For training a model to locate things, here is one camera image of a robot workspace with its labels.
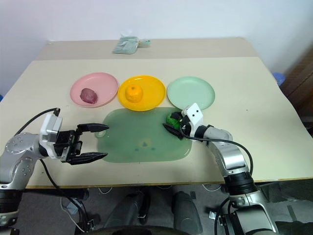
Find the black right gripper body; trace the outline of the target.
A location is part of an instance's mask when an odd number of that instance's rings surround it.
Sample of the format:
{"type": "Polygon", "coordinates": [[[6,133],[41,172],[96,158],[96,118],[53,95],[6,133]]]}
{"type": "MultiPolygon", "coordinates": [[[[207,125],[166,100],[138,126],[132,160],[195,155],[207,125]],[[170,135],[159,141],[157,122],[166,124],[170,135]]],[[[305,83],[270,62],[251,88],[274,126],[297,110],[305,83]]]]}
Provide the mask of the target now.
{"type": "Polygon", "coordinates": [[[190,119],[187,115],[182,116],[179,120],[179,139],[189,137],[191,133],[190,119]]]}

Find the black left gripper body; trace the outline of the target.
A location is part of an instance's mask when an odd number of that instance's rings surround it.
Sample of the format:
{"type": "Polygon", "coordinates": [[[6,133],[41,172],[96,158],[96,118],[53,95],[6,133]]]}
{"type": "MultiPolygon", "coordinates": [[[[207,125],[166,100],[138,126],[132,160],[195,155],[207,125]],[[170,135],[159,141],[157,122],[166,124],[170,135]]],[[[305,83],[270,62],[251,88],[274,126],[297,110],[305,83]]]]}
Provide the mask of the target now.
{"type": "Polygon", "coordinates": [[[63,163],[80,163],[81,148],[83,142],[80,136],[83,133],[82,125],[77,125],[75,130],[61,131],[58,133],[56,143],[53,145],[54,150],[63,163]]]}

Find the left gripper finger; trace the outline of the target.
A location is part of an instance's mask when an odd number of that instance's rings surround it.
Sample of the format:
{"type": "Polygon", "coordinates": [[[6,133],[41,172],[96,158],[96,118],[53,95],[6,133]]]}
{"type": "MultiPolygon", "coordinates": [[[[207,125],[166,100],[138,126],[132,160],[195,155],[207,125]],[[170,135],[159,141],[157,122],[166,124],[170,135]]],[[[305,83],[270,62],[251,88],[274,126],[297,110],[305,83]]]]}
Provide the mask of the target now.
{"type": "Polygon", "coordinates": [[[110,127],[100,123],[85,123],[77,125],[77,133],[82,134],[83,132],[101,132],[109,129],[110,127]]]}
{"type": "Polygon", "coordinates": [[[100,153],[100,152],[89,152],[83,153],[79,156],[70,157],[69,164],[71,165],[82,165],[92,163],[94,161],[100,160],[106,157],[108,153],[100,153]]]}

